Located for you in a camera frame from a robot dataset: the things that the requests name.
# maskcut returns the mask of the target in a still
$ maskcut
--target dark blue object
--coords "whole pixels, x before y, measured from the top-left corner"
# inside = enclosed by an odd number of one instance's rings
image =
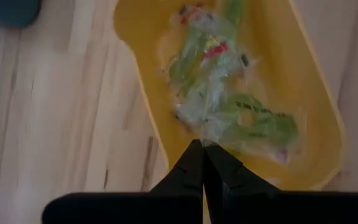
[[[0,26],[25,27],[35,21],[39,10],[40,0],[0,0]]]

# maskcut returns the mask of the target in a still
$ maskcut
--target yellow dustpan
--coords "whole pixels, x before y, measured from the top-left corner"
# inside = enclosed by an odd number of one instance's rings
[[[344,161],[344,126],[316,63],[313,49],[291,0],[248,0],[240,30],[243,40],[263,63],[258,74],[270,96],[285,106],[300,106],[305,116],[303,150],[289,164],[258,156],[240,156],[244,165],[285,190],[320,189]],[[139,80],[154,129],[169,168],[190,141],[198,138],[172,113],[172,97],[158,74],[158,40],[169,30],[169,18],[186,0],[120,0],[114,14],[119,38],[134,51]]]

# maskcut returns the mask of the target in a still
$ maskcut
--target clear plastic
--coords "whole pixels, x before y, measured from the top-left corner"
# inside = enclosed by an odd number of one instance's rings
[[[177,98],[175,114],[205,146],[216,142],[286,163],[300,139],[294,116],[272,111],[244,91],[255,60],[236,40],[243,4],[222,1],[220,14],[202,4],[183,6],[172,16],[172,24],[188,27],[180,52],[163,65]]]

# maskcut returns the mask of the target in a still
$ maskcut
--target black object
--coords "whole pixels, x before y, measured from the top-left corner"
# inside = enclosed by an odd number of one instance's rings
[[[281,191],[199,140],[149,193],[66,195],[46,206],[42,222],[202,223],[203,184],[212,224],[358,223],[358,194]]]
[[[249,61],[248,61],[247,56],[246,56],[245,54],[242,54],[242,55],[240,56],[240,58],[241,58],[242,64],[243,64],[245,67],[248,67]]]
[[[25,27],[37,18],[39,10],[40,0],[0,0],[0,26]]]

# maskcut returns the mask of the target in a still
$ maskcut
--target floor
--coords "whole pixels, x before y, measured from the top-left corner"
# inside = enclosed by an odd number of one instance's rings
[[[358,0],[343,2],[296,0],[349,136],[327,189],[358,191]],[[115,4],[44,0],[34,25],[0,28],[0,223],[39,223],[68,192],[145,191],[164,176]]]

